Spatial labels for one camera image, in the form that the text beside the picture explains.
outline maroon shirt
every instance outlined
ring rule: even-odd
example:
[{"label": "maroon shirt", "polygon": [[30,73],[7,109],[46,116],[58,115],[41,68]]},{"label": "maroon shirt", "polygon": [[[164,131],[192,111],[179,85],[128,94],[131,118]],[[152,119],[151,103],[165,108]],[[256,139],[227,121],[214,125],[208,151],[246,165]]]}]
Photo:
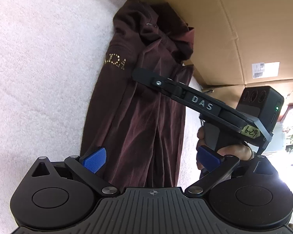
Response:
[{"label": "maroon shirt", "polygon": [[81,155],[89,147],[107,152],[97,175],[116,187],[177,185],[185,107],[131,79],[146,68],[189,84],[194,29],[168,4],[127,1],[114,17],[115,34],[88,108]]}]

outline black handle grip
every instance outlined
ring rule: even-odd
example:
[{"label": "black handle grip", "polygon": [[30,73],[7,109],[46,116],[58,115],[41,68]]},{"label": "black handle grip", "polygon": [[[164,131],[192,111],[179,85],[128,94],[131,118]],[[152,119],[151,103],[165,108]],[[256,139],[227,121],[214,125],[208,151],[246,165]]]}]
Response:
[{"label": "black handle grip", "polygon": [[232,136],[224,130],[220,130],[218,127],[208,122],[205,122],[203,127],[206,145],[216,152],[223,147],[243,143],[241,139]]}]

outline finger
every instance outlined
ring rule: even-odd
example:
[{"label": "finger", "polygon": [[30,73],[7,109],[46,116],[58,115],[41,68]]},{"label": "finger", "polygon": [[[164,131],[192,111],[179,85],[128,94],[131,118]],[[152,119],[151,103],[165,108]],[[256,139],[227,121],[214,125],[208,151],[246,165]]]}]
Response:
[{"label": "finger", "polygon": [[200,127],[199,131],[197,132],[197,137],[199,139],[204,139],[204,136],[205,136],[204,127]]},{"label": "finger", "polygon": [[200,146],[202,146],[202,145],[206,145],[204,139],[200,139],[200,140],[197,142],[197,149],[198,149]]},{"label": "finger", "polygon": [[197,162],[197,168],[199,170],[203,170],[204,169],[204,166],[200,162]]},{"label": "finger", "polygon": [[234,155],[240,160],[249,160],[252,156],[252,151],[249,147],[242,144],[230,145],[223,147],[217,151],[218,154],[224,155]]}]

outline cardboard box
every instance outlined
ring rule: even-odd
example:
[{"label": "cardboard box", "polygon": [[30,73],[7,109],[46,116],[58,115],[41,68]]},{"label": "cardboard box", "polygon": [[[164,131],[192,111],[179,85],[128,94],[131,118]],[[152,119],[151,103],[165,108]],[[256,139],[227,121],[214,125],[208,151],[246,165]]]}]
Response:
[{"label": "cardboard box", "polygon": [[[293,94],[288,96],[293,92],[293,0],[142,1],[168,2],[195,28],[191,62],[197,81],[203,86],[234,85],[215,88],[212,96],[234,107],[245,86],[271,85],[293,103]],[[270,72],[276,64],[266,65],[274,62],[279,62],[275,74]],[[270,77],[260,77],[260,65],[254,76],[252,64],[260,63]]]},{"label": "cardboard box", "polygon": [[221,100],[227,105],[236,108],[244,88],[257,86],[271,86],[272,88],[274,88],[284,97],[284,105],[287,105],[290,103],[290,101],[293,101],[293,79],[276,80],[261,83],[248,83],[246,85],[241,84],[222,87],[211,87],[208,89],[204,89],[204,91],[213,90],[213,92],[208,93],[209,96]]}]

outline yellow tape label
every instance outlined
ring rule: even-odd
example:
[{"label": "yellow tape label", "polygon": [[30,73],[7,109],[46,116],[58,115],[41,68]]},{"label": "yellow tape label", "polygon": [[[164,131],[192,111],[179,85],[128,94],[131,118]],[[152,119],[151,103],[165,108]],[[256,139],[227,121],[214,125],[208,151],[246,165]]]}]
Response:
[{"label": "yellow tape label", "polygon": [[241,134],[244,134],[250,138],[257,138],[259,136],[261,136],[261,132],[259,131],[259,129],[252,127],[250,125],[246,125],[242,130],[241,130]]}]

